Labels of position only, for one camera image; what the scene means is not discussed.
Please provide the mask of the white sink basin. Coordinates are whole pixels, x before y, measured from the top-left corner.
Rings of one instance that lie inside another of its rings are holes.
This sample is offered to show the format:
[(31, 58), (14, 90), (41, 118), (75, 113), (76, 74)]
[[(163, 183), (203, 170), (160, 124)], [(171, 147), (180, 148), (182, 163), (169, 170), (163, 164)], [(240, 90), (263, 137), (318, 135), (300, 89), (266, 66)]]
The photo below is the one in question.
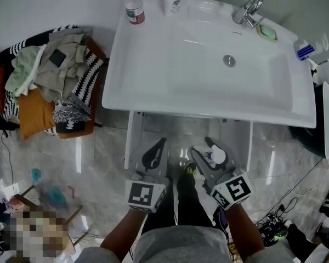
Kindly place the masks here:
[(142, 24), (126, 15), (118, 23), (104, 108), (316, 126), (313, 80), (294, 33), (266, 19), (271, 42), (213, 0), (184, 0), (170, 17), (163, 0), (143, 1)]

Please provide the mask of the white blue spray bottle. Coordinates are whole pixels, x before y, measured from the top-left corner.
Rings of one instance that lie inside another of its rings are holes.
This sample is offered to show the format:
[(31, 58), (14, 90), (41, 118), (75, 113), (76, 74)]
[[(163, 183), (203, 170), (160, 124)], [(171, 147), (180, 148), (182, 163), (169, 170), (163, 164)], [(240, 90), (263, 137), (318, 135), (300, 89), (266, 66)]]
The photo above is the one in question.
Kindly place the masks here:
[(300, 60), (306, 60), (315, 54), (328, 51), (329, 43), (325, 33), (315, 41), (307, 42), (304, 39), (298, 39), (293, 43), (296, 57)]

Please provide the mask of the white round object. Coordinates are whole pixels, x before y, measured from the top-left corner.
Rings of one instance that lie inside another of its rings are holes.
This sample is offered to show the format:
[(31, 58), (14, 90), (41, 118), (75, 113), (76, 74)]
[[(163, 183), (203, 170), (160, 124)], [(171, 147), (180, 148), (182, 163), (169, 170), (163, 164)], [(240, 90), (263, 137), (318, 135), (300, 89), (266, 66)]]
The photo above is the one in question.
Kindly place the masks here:
[(203, 155), (208, 164), (213, 168), (224, 165), (228, 161), (228, 154), (226, 151), (217, 145), (206, 147)]

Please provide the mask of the clear bottle red cap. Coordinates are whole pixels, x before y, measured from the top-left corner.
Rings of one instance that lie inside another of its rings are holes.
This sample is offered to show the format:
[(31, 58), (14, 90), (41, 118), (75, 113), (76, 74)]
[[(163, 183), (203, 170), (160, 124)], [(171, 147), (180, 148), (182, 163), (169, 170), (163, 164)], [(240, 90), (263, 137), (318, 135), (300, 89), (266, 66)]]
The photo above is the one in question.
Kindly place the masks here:
[(125, 0), (125, 6), (131, 24), (139, 25), (145, 21), (143, 0)]

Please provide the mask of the white vanity cabinet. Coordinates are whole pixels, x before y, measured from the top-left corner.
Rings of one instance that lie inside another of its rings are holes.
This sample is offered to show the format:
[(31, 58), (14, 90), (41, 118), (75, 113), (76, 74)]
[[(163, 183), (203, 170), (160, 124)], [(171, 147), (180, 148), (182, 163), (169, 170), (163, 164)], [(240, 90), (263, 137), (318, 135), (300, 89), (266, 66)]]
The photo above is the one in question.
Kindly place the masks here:
[(205, 147), (210, 136), (233, 150), (237, 162), (249, 170), (252, 147), (252, 122), (221, 118), (195, 118), (135, 112), (129, 114), (124, 167), (134, 168), (135, 152), (149, 148), (160, 138), (167, 138), (169, 162), (184, 162), (192, 145)]

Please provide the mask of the green soap dish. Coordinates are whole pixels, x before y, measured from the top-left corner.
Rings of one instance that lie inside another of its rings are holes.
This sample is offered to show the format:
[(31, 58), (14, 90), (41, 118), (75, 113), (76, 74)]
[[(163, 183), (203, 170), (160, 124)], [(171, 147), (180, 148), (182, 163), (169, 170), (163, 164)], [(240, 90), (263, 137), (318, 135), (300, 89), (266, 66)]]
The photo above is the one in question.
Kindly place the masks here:
[(278, 38), (277, 38), (277, 34), (276, 34), (276, 31), (266, 25), (262, 25), (262, 24), (259, 24), (257, 25), (256, 27), (256, 30), (257, 30), (257, 34), (261, 37), (261, 38), (264, 38), (268, 41), (271, 41), (271, 42), (277, 42), (278, 41)]

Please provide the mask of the black fabric item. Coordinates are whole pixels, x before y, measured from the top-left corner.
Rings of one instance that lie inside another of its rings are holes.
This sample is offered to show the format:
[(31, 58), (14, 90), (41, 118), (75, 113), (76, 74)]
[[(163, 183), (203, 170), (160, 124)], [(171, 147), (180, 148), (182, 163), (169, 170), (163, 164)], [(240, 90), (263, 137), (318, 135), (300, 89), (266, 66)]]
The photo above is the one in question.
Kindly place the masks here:
[(298, 257), (308, 257), (317, 247), (316, 244), (309, 241), (305, 234), (297, 228), (295, 224), (290, 224), (287, 228), (286, 239), (292, 252)]

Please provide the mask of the person's grey shirt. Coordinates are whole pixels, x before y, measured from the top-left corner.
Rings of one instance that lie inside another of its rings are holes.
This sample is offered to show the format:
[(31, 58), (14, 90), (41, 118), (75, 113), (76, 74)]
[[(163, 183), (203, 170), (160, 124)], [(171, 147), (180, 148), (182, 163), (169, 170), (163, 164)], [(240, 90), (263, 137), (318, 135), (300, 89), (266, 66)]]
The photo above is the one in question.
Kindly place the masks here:
[[(133, 263), (233, 263), (224, 233), (216, 228), (171, 226), (145, 232), (138, 240)], [(285, 241), (247, 258), (245, 263), (294, 263)], [(84, 248), (75, 263), (121, 263), (109, 249)]]

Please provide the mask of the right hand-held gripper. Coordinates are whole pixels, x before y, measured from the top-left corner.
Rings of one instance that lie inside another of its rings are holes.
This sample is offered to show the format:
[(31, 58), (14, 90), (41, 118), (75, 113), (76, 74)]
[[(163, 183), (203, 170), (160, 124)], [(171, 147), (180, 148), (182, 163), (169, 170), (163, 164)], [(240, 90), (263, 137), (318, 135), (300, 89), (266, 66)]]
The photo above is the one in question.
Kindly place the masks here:
[[(200, 173), (205, 177), (203, 188), (223, 210), (229, 210), (245, 201), (252, 193), (253, 188), (247, 176), (242, 171), (239, 174), (232, 173), (239, 167), (239, 162), (234, 150), (212, 137), (205, 137), (205, 147), (190, 147), (190, 158), (195, 162)], [(213, 168), (204, 158), (206, 147), (217, 145), (226, 151), (228, 161), (226, 164)]]

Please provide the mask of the black green device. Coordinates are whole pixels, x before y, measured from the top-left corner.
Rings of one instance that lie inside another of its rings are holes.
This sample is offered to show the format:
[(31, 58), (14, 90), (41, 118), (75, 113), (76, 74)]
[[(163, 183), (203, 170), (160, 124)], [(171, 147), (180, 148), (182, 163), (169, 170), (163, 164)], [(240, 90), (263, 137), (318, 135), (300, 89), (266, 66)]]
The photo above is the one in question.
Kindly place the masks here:
[(287, 228), (283, 228), (283, 227), (274, 228), (265, 233), (263, 242), (266, 247), (270, 247), (276, 244), (278, 241), (285, 239), (286, 236), (287, 236)]

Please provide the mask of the person's right shoe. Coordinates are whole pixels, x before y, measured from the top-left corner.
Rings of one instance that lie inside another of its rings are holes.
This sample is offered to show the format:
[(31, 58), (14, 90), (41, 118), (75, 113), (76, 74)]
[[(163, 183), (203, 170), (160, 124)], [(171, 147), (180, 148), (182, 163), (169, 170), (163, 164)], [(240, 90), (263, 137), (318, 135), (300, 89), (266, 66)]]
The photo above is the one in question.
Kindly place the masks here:
[(195, 162), (188, 161), (184, 165), (184, 174), (195, 175), (196, 173), (197, 173), (197, 166), (196, 166)]

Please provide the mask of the person's right forearm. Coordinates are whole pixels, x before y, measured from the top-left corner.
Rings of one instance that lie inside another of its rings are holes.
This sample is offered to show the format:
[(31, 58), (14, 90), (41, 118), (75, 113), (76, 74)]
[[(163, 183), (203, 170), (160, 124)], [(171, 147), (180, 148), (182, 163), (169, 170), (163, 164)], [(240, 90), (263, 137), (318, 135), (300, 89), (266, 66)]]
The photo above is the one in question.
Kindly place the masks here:
[(254, 254), (264, 250), (261, 234), (242, 205), (239, 204), (226, 210), (225, 215), (232, 240), (244, 263)]

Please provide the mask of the light green towel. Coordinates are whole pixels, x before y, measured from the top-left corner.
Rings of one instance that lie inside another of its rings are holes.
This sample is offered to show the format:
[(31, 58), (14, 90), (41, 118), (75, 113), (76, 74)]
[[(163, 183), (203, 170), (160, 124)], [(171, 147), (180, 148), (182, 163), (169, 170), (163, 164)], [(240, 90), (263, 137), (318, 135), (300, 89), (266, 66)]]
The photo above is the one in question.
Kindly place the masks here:
[(46, 47), (47, 45), (44, 44), (22, 48), (12, 60), (14, 70), (5, 84), (5, 90), (12, 93), (15, 98), (27, 95), (30, 90), (37, 88), (33, 82)]

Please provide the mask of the grey speckled cloth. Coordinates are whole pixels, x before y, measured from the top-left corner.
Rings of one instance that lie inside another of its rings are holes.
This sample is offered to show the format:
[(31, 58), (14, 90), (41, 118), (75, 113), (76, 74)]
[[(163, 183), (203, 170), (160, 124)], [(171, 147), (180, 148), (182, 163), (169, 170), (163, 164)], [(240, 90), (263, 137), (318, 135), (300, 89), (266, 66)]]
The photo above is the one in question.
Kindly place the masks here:
[(55, 123), (90, 121), (90, 107), (74, 93), (70, 93), (67, 98), (61, 98), (55, 101), (53, 120)]

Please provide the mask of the orange pillow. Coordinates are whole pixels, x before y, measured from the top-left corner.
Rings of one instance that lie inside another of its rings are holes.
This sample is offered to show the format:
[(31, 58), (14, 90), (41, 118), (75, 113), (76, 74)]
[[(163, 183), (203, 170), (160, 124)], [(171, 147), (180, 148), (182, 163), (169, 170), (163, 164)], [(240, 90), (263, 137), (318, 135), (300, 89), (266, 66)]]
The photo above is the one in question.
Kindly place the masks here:
[(53, 112), (55, 103), (47, 102), (39, 89), (30, 90), (27, 95), (19, 96), (20, 137), (29, 137), (55, 126)]

